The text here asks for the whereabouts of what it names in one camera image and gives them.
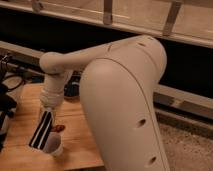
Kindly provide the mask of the dark round object behind arm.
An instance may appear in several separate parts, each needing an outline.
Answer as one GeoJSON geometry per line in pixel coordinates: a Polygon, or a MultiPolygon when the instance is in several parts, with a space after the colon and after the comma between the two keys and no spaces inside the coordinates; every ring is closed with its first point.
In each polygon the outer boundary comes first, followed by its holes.
{"type": "Polygon", "coordinates": [[[74,98],[79,95],[80,81],[77,79],[70,80],[64,88],[64,96],[67,98],[74,98]]]}

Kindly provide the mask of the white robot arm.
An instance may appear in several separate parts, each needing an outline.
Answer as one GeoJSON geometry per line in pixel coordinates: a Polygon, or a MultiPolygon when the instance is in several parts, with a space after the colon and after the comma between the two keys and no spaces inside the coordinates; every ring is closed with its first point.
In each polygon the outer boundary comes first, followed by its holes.
{"type": "Polygon", "coordinates": [[[29,146],[52,155],[62,150],[55,111],[71,74],[80,70],[80,102],[106,171],[170,171],[153,104],[166,63],[162,44],[147,35],[43,54],[42,108],[29,146]]]}

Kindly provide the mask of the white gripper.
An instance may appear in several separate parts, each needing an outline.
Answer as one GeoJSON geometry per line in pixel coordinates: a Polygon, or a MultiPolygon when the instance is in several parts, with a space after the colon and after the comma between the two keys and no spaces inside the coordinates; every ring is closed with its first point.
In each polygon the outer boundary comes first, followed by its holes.
{"type": "MultiPolygon", "coordinates": [[[[50,91],[45,88],[41,90],[40,101],[44,107],[56,108],[60,106],[64,99],[64,91],[50,91]]],[[[45,141],[52,127],[52,115],[50,112],[44,112],[43,116],[36,128],[33,137],[29,142],[29,146],[42,150],[45,141]]]]}

